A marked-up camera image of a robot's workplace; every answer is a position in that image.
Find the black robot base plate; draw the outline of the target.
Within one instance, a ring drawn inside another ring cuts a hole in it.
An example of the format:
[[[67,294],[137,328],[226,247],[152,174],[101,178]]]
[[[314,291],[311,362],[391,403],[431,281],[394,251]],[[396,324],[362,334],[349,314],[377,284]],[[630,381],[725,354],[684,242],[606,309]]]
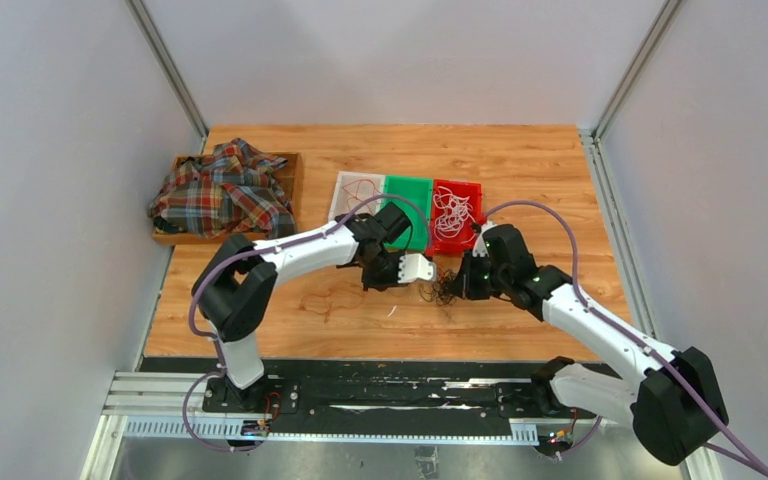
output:
[[[582,410],[544,414],[530,400],[539,364],[486,361],[267,359],[239,390],[213,360],[149,357],[138,371],[180,374],[190,396],[173,407],[190,431],[235,444],[257,440],[556,445],[594,434]]]

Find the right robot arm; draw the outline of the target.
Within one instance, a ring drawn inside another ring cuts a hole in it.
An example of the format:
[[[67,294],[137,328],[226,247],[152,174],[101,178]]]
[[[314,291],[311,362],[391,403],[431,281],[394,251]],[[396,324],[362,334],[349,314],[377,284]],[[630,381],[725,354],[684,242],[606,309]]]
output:
[[[713,364],[701,350],[679,351],[632,327],[585,294],[574,278],[540,266],[510,224],[482,230],[443,286],[452,297],[505,299],[597,354],[610,374],[559,356],[531,375],[542,415],[579,409],[629,427],[657,460],[678,465],[729,422]]]

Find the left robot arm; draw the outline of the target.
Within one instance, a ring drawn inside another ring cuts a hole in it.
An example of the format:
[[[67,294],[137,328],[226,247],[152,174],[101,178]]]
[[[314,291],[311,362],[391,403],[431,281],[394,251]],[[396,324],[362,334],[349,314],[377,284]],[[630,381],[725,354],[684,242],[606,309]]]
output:
[[[265,367],[256,339],[274,290],[295,278],[335,267],[358,267],[364,289],[384,291],[436,277],[422,253],[389,250],[405,231],[415,232],[407,214],[390,203],[375,214],[350,212],[325,225],[288,237],[251,241],[234,234],[224,241],[192,288],[188,321],[201,314],[217,351],[228,400],[243,413],[266,400],[260,379]]]

